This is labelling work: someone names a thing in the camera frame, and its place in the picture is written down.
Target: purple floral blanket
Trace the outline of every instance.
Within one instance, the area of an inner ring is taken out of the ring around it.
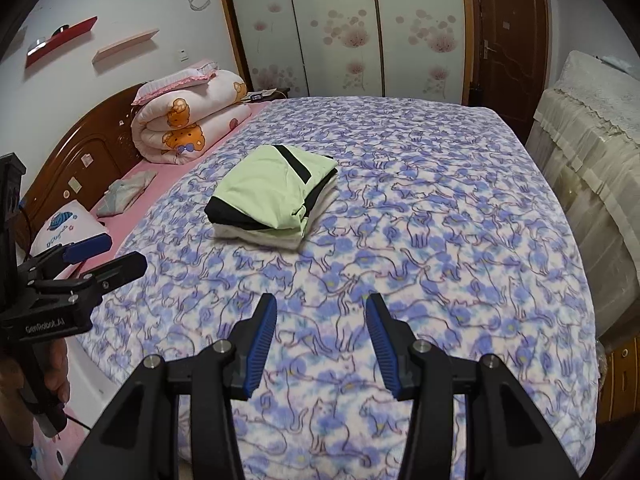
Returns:
[[[216,240],[204,206],[262,144],[338,161],[339,197],[297,252]],[[578,249],[546,181],[492,111],[412,99],[277,101],[184,176],[120,254],[143,279],[105,298],[80,339],[122,383],[146,355],[200,351],[251,316],[263,292],[278,323],[260,387],[235,402],[249,479],[393,479],[411,402],[385,390],[364,320],[393,316],[450,355],[500,355],[579,471],[591,457],[598,370]],[[180,452],[188,457],[188,399]],[[452,478],[465,468],[455,402]]]

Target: orange cartoon bear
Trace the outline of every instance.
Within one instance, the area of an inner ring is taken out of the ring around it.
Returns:
[[[162,136],[162,142],[181,154],[182,152],[201,152],[204,149],[205,138],[202,128],[195,123],[180,130],[165,133]]]
[[[246,95],[246,85],[244,83],[235,82],[234,88],[236,89],[236,100],[234,104],[239,103]]]
[[[184,99],[176,99],[166,114],[166,123],[171,128],[183,128],[189,124],[189,105]]]

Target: metal screw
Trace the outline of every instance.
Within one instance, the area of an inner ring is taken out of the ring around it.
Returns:
[[[218,339],[213,343],[213,349],[219,354],[225,354],[231,350],[231,342],[226,339]]]
[[[420,354],[426,354],[429,350],[431,350],[431,343],[425,341],[424,339],[416,339],[413,346],[414,350]]]
[[[145,368],[153,369],[153,368],[159,367],[161,362],[162,362],[162,359],[158,354],[151,354],[144,358],[144,360],[142,361],[142,364],[145,365]]]
[[[485,355],[482,358],[482,364],[490,369],[497,368],[500,366],[500,358],[493,354]]]

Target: wooden door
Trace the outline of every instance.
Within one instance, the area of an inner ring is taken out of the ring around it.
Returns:
[[[480,0],[482,106],[495,110],[523,144],[545,87],[546,0]]]

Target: red wall shelf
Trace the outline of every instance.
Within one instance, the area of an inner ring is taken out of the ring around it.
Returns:
[[[40,47],[38,50],[32,52],[31,54],[27,54],[27,62],[25,63],[24,67],[30,67],[41,57],[46,56],[49,52],[56,49],[60,45],[65,44],[67,41],[70,41],[73,38],[77,38],[81,34],[89,32],[97,21],[98,16],[94,16],[92,18],[89,18],[88,20],[84,20],[84,22],[80,22],[74,25],[73,27],[69,27],[67,30],[63,30],[52,38],[49,38],[45,46]]]

